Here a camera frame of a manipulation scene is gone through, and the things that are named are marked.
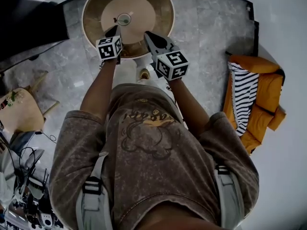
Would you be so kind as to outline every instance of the black buckle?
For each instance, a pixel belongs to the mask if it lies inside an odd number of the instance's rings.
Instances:
[[[86,189],[86,186],[94,187],[95,190],[93,189]],[[82,186],[82,191],[84,194],[101,194],[101,186],[102,186],[102,180],[98,179],[95,176],[90,176],[86,179]]]
[[[215,169],[217,169],[218,174],[230,174],[230,170],[224,165],[216,165]]]

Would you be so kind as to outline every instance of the striped throw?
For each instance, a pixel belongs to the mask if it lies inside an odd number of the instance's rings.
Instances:
[[[249,72],[236,63],[228,63],[232,75],[232,101],[236,133],[242,136],[248,126],[251,108],[256,100],[258,73]]]

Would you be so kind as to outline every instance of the brown t-shirt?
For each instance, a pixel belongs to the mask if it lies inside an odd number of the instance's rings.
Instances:
[[[216,113],[197,140],[160,89],[122,84],[112,91],[106,126],[82,111],[67,113],[50,174],[50,198],[63,224],[77,229],[76,200],[99,152],[107,151],[102,180],[115,229],[133,229],[157,204],[186,206],[220,223],[215,162],[237,174],[245,214],[256,203],[257,170],[224,113]]]

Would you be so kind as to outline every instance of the gray tile floor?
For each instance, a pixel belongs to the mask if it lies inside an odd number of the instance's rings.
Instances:
[[[44,126],[47,135],[58,137],[65,114],[79,109],[89,86],[99,72],[99,59],[82,34],[81,14],[86,0],[72,0],[64,5],[70,39],[40,55],[34,61],[25,61],[5,72],[9,90],[34,83],[43,71],[49,74],[35,93],[42,111],[54,100],[60,105],[48,117]],[[222,110],[227,84],[225,51],[251,54],[253,50],[254,23],[248,19],[247,3],[242,0],[173,0],[176,21],[171,34],[183,49],[191,66],[183,81],[203,108],[212,115]],[[147,67],[150,57],[137,60]],[[166,81],[152,78],[166,90]],[[35,135],[29,146],[46,152],[40,160],[43,168],[50,170],[55,144],[44,135]]]

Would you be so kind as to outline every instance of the person's foot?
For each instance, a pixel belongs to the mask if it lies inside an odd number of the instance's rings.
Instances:
[[[147,79],[147,80],[150,79],[150,74],[149,74],[149,71],[147,69],[142,69],[140,71],[140,79]]]

